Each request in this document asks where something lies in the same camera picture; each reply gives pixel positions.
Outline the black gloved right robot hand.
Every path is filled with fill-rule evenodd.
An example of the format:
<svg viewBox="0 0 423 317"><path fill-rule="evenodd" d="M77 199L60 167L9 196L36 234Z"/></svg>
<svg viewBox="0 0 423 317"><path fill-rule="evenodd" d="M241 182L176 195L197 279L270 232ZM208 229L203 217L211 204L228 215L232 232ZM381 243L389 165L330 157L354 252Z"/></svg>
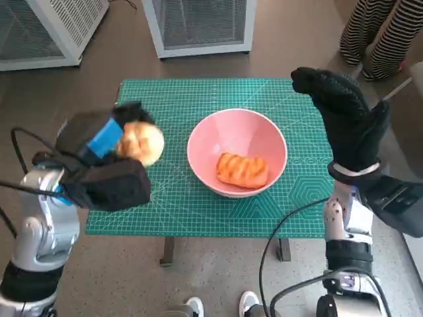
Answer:
<svg viewBox="0 0 423 317"><path fill-rule="evenodd" d="M320 112L336 164L361 172L379 163L379 145L391 115L387 101L369 108L355 80L324 69L299 67L291 79L294 91L310 96Z"/></svg>

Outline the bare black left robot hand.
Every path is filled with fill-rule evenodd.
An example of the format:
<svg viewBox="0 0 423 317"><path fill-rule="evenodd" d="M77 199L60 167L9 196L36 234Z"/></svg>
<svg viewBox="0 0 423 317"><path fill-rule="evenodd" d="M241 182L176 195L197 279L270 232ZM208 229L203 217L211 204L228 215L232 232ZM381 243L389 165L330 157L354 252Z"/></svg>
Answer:
<svg viewBox="0 0 423 317"><path fill-rule="evenodd" d="M55 148L87 166L101 165L116 148L130 122L155 123L140 101L115 106L111 110L79 112L59 130Z"/></svg>

